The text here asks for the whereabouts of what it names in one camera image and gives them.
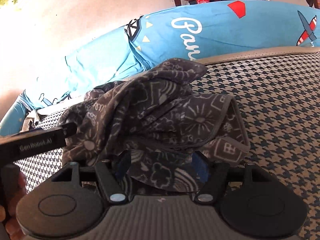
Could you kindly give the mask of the person's left hand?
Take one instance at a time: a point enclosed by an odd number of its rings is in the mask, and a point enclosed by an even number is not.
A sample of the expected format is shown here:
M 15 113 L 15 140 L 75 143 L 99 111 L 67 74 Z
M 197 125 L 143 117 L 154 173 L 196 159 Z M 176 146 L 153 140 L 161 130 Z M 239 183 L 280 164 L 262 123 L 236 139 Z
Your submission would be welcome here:
M 1 206 L 1 224 L 6 220 L 6 212 L 9 214 L 9 218 L 4 224 L 6 234 L 12 240 L 23 239 L 25 234 L 23 233 L 17 219 L 16 219 L 16 206 L 20 199 L 27 194 L 26 191 L 26 177 L 20 172 L 18 176 L 18 181 L 14 184 L 18 185 L 18 190 L 13 194 L 13 196 L 7 201 L 7 208 L 5 209 Z

